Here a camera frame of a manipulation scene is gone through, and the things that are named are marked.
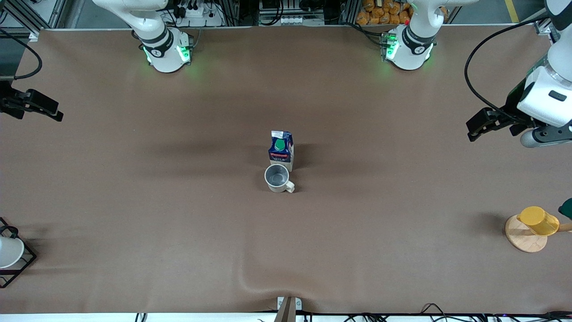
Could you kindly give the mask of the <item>blue white milk carton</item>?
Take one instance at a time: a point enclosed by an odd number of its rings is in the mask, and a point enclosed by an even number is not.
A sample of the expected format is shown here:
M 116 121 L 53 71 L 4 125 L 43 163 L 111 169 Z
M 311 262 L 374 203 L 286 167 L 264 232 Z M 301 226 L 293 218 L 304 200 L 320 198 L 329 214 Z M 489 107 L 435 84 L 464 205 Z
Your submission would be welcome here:
M 294 168 L 294 138 L 289 131 L 271 131 L 272 144 L 268 149 L 270 165 L 280 164 L 289 172 Z

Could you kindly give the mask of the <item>white ribbed mug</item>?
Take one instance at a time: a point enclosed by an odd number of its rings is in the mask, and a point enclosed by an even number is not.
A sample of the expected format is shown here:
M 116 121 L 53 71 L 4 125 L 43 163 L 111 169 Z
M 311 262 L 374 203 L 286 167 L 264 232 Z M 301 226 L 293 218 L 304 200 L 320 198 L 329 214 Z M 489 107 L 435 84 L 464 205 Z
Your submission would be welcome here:
M 295 185 L 290 181 L 290 171 L 284 165 L 272 164 L 264 172 L 264 179 L 272 192 L 294 192 Z

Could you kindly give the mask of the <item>yellow plastic cup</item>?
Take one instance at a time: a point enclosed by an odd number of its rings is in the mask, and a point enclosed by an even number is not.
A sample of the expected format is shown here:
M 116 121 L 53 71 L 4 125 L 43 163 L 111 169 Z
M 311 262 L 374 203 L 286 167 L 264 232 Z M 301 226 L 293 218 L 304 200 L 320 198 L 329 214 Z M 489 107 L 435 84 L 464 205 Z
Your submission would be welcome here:
M 517 214 L 517 220 L 527 226 L 537 236 L 551 236 L 558 232 L 559 220 L 538 206 L 530 206 Z

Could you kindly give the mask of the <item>white cup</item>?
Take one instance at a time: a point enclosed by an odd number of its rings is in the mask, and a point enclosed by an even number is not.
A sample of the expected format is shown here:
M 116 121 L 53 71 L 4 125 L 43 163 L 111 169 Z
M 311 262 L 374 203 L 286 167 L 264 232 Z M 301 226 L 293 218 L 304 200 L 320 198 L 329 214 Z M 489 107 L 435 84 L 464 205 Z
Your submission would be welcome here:
M 8 268 L 23 256 L 25 245 L 19 238 L 0 236 L 0 269 Z

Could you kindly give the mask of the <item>wooden mug stand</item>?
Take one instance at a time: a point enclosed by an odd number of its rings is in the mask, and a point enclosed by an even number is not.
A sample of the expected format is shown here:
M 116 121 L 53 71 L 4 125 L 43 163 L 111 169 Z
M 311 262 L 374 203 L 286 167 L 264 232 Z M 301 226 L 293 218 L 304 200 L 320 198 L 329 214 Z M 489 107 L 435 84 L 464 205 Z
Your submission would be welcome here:
M 525 253 L 536 253 L 547 245 L 550 237 L 540 236 L 534 233 L 529 226 L 517 219 L 517 215 L 511 216 L 505 222 L 503 234 L 517 250 Z

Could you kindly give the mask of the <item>orange snack packs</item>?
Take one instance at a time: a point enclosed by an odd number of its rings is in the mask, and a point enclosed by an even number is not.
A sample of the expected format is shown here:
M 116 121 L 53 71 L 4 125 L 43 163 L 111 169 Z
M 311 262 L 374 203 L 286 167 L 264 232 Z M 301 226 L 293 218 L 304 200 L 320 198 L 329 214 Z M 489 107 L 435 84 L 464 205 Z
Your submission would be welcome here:
M 414 8 L 406 0 L 360 0 L 358 25 L 407 25 Z

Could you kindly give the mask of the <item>white power strip with plugs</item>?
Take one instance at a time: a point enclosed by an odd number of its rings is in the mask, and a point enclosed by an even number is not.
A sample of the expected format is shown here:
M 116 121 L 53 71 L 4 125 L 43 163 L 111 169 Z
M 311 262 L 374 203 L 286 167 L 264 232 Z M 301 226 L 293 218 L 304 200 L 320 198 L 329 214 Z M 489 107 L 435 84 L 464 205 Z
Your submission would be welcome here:
M 173 16 L 179 27 L 225 26 L 222 7 L 209 0 L 173 0 Z

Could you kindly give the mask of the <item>white empty power strip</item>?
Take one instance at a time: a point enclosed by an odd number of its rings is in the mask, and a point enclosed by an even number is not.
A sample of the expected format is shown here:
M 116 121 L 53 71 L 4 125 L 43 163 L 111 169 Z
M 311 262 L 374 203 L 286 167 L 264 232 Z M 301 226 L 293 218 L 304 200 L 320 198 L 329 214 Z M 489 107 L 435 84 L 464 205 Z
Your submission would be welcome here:
M 260 26 L 323 26 L 325 25 L 325 20 L 319 16 L 282 16 L 277 22 L 273 21 L 273 17 L 262 16 L 260 18 Z

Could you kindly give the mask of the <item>aluminium frame profile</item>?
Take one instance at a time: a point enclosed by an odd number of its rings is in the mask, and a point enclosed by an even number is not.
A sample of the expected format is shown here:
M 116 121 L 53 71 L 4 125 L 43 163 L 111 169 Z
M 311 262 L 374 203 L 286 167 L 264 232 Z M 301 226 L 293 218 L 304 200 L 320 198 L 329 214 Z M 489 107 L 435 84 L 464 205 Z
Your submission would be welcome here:
M 534 27 L 538 35 L 548 35 L 552 33 L 553 24 L 547 13 L 541 13 L 536 21 Z

